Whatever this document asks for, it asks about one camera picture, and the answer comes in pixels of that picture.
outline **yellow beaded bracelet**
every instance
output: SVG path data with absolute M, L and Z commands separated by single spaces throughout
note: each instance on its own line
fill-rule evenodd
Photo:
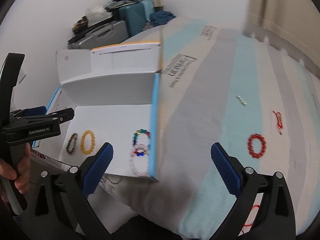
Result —
M 90 137 L 91 137 L 91 146 L 90 146 L 90 149 L 89 149 L 89 150 L 85 150 L 85 149 L 84 149 L 84 139 L 85 139 L 85 137 L 87 136 L 87 134 L 90 134 Z M 85 132 L 82 134 L 81 141 L 80 141 L 80 149 L 81 149 L 81 151 L 82 151 L 84 154 L 90 154 L 90 153 L 93 152 L 94 145 L 95 145 L 95 136 L 94 136 L 94 133 L 93 133 L 91 130 L 85 131 Z

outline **blue gripper pad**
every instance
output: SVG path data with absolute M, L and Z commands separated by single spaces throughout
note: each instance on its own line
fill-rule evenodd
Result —
M 45 106 L 39 106 L 39 107 L 28 109 L 24 113 L 24 116 L 43 115 L 46 113 L 47 113 L 47 108 Z
M 94 193 L 104 172 L 113 158 L 113 147 L 105 143 L 97 152 L 97 158 L 82 178 L 82 195 L 87 196 Z
M 229 193 L 238 198 L 241 194 L 241 179 L 228 160 L 228 155 L 222 146 L 215 143 L 211 147 L 211 159 L 217 167 L 220 176 Z

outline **bed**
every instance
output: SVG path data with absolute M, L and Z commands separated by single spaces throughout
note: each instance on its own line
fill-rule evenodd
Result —
M 220 142 L 243 166 L 284 174 L 297 235 L 315 224 L 320 210 L 320 80 L 315 62 L 299 63 L 288 50 L 279 51 L 263 39 L 186 17 L 130 39 L 154 40 L 164 42 L 159 181 L 105 175 L 103 189 L 177 234 L 209 239 L 235 201 L 210 158 L 211 145 Z M 313 62 L 308 65 L 312 73 L 301 65 L 306 62 Z M 247 149 L 255 133 L 267 142 L 258 159 Z M 252 210 L 246 225 L 256 212 Z

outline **gray stripe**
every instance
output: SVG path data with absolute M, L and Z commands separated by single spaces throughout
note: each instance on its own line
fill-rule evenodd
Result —
M 316 108 L 316 113 L 317 113 L 318 119 L 320 121 L 320 103 L 319 103 L 319 97 L 317 94 L 315 84 L 313 83 L 310 71 L 303 68 L 303 72 L 306 77 L 307 86 L 308 86 L 312 101 L 313 101 L 315 108 Z
M 287 131 L 290 138 L 289 171 L 286 182 L 291 193 L 294 211 L 297 212 L 304 181 L 306 179 L 306 147 L 302 122 L 299 116 L 297 102 L 282 62 L 281 54 L 273 47 L 268 47 L 270 60 L 278 83 Z
M 237 34 L 234 30 L 220 30 L 216 43 L 165 128 L 164 163 L 160 182 L 154 184 L 164 191 L 152 198 L 157 201 L 160 195 L 163 198 L 166 205 L 156 208 L 156 212 L 166 218 L 161 225 L 167 228 L 179 225 L 212 165 L 210 148 L 222 133 Z
M 157 27 L 154 27 L 152 29 L 148 29 L 146 31 L 140 32 L 137 35 L 134 35 L 133 37 L 127 39 L 123 43 L 142 41 L 143 39 L 145 39 L 147 36 L 151 35 L 152 33 L 160 31 L 160 29 L 161 29 L 161 26 L 157 26 Z

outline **red cord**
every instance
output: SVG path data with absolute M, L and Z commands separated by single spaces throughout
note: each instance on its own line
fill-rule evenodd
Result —
M 251 210 L 254 209 L 255 207 L 259 208 L 260 205 L 253 205 L 253 207 L 251 208 Z M 252 222 L 251 224 L 249 224 L 249 225 L 244 224 L 244 227 L 251 227 L 252 225 L 253 225 L 253 222 Z
M 261 150 L 259 153 L 256 153 L 253 151 L 253 146 L 252 146 L 253 139 L 258 139 L 261 142 Z M 261 134 L 255 133 L 250 135 L 250 137 L 248 138 L 248 150 L 252 158 L 260 158 L 266 152 L 266 148 L 267 148 L 266 140 Z
M 278 133 L 280 133 L 282 135 L 282 132 L 281 132 L 281 130 L 283 129 L 282 115 L 280 112 L 275 112 L 275 111 L 272 111 L 272 112 L 276 115 L 276 118 L 277 118 Z

